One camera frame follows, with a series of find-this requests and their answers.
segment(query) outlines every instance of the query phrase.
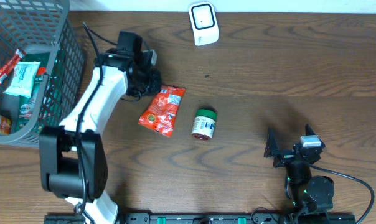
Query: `wooden table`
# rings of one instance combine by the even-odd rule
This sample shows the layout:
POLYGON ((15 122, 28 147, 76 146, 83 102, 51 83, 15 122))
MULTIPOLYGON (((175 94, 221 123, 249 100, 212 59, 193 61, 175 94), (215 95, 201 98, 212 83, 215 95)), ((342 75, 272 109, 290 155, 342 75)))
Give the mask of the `wooden table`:
MULTIPOLYGON (((290 149, 304 125, 326 143, 316 164, 368 182, 376 194, 376 15, 218 13, 219 41, 196 47, 188 13, 71 12, 87 54, 82 21, 116 40, 141 35, 158 55, 167 85, 185 87, 171 138, 138 125, 151 98, 120 101, 106 126, 106 186, 123 208, 152 212, 251 212, 291 205, 284 169, 263 158, 267 127, 290 149), (218 113, 214 139, 190 136, 195 111, 218 113)), ((101 51, 110 46, 97 40, 101 51)), ((72 206, 40 186, 39 150, 0 146, 0 223, 42 223, 72 206)), ((313 171, 314 175, 326 175, 313 171)), ((366 209, 362 185, 330 175, 334 211, 366 209)), ((376 201, 364 223, 376 223, 376 201)))

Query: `red wrapper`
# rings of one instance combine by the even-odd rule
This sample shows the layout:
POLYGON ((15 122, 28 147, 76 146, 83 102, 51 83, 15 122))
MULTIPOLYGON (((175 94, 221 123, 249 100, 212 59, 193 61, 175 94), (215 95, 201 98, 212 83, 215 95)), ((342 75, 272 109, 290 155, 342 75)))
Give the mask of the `red wrapper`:
POLYGON ((23 50, 16 49, 14 56, 0 68, 0 85, 7 78, 8 74, 14 69, 15 65, 24 57, 26 53, 23 50))
POLYGON ((161 92, 155 96, 149 108, 141 115, 138 124, 171 137, 177 110, 185 91, 184 88, 162 86, 161 92))

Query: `white background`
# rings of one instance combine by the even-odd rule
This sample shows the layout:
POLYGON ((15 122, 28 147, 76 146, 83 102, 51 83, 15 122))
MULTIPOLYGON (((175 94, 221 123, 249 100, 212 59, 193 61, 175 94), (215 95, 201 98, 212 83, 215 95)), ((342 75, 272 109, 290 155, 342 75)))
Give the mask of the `white background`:
MULTIPOLYGON (((179 11, 201 1, 70 0, 71 10, 179 11)), ((212 0, 217 12, 376 13, 376 0, 212 0)))

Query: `white packet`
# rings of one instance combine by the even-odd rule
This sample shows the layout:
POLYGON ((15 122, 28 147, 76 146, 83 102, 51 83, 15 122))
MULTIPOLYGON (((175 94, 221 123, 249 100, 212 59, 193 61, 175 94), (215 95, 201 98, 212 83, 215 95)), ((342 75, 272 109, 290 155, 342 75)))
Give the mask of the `white packet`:
POLYGON ((4 93, 30 98, 39 66, 40 62, 18 62, 14 68, 14 78, 11 85, 4 93))

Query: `basket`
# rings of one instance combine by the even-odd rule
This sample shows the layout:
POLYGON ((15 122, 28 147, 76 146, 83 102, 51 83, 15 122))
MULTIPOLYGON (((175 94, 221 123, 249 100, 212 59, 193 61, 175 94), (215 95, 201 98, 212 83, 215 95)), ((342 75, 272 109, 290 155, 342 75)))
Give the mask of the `basket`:
POLYGON ((50 53, 31 119, 16 132, 19 96, 3 94, 12 75, 0 86, 0 115, 12 121, 0 144, 38 147, 41 127, 57 126, 73 110, 84 58, 68 13, 68 0, 0 0, 0 67, 17 48, 50 53))

